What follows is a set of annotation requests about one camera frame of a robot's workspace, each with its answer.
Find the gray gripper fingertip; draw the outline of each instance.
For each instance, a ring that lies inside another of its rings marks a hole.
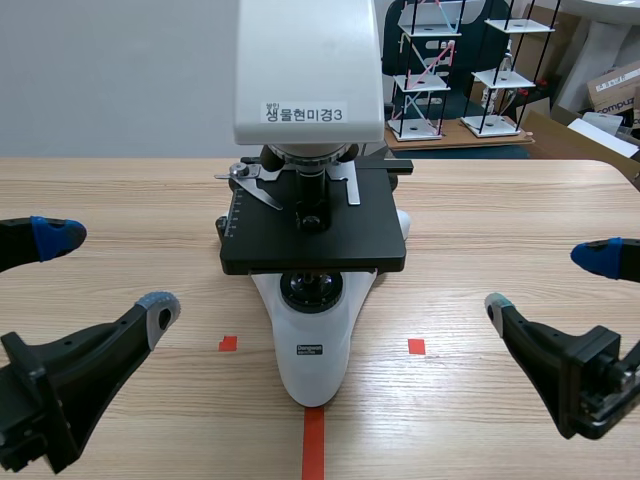
[[[488,311],[489,307],[513,307],[513,303],[511,303],[511,301],[501,293],[492,293],[484,300],[484,308]]]
[[[180,316],[180,302],[169,292],[147,293],[136,302],[147,310],[147,337],[153,350],[162,335]]]
[[[495,327],[500,338],[504,335],[504,321],[502,319],[502,309],[513,307],[513,303],[507,297],[500,293],[492,293],[484,301],[484,308],[491,319],[491,323]]]

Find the red tape marker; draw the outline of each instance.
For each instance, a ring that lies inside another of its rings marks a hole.
[[[219,352],[235,352],[238,349],[238,337],[227,337],[218,344]]]
[[[424,346],[424,340],[418,338],[409,339],[409,354],[410,355],[426,355],[426,348]]]
[[[302,480],[324,480],[324,408],[304,411]]]

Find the black microscope stage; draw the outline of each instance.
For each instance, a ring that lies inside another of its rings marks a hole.
[[[281,211],[236,188],[220,251],[224,272],[402,271],[406,248],[389,176],[409,175],[413,164],[367,157],[355,162],[360,205],[348,204],[346,181],[328,181],[331,226],[324,232],[297,227],[295,171],[282,171],[273,182],[258,180]]]

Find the microscope base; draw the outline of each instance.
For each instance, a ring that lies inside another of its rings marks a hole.
[[[398,219],[406,240],[411,219],[400,210]],[[318,407],[338,392],[349,362],[351,334],[376,276],[342,273],[340,300],[326,312],[315,314],[298,312],[285,303],[282,274],[252,276],[271,318],[282,383],[299,404]]]

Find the microscope label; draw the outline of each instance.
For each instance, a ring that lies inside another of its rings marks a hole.
[[[265,102],[261,123],[347,123],[347,102]]]
[[[298,345],[298,355],[322,355],[322,345]]]

